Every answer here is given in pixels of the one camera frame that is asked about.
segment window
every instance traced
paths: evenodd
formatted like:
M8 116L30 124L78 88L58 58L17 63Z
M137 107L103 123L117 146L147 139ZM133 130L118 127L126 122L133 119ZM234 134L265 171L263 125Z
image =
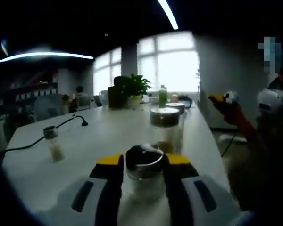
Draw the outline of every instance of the window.
M158 91L164 84L171 92L198 92L198 53L190 32L146 38L138 45L138 74Z
M113 79L121 76L121 48L103 54L96 58L93 72L93 95L108 90L113 86Z

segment potted plant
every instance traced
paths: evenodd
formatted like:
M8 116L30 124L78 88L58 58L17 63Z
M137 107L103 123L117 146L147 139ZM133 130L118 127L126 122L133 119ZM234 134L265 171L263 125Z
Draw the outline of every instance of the potted plant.
M142 100L142 95L147 94L147 90L151 88L149 81L143 79L142 75L131 74L130 77L123 77L120 82L122 93L127 97L127 106L136 108Z

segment black lid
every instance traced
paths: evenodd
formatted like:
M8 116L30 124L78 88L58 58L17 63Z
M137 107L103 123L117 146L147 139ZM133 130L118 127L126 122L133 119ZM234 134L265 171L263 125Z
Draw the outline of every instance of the black lid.
M184 103L166 103L166 106L179 110L179 114L183 114L185 111Z
M163 154L149 144L133 146L126 153L127 170L135 177L151 178L162 171Z
M53 139L58 136L57 130L55 126L48 126L43 129L43 134L45 139Z
M172 127L178 125L179 110L172 107L155 107L150 112L150 122L157 127Z

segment plant pot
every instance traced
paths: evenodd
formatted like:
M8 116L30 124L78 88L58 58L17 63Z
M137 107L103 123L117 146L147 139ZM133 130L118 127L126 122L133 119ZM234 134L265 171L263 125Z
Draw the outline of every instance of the plant pot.
M127 104L127 97L118 87L108 87L108 102L110 108L120 109Z
M142 95L139 96L130 96L127 100L128 108L139 108L142 101Z

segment chair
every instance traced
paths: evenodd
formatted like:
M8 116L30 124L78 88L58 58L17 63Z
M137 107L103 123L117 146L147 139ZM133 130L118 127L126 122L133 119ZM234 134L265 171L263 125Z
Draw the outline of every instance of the chair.
M99 98L100 98L100 102L102 103L102 105L107 106L108 105L108 90L101 91Z
M82 111L86 109L90 109L91 107L91 99L89 96L81 96L77 98L77 110Z
M34 103L36 121L50 119L63 114L62 95L53 94L37 97Z

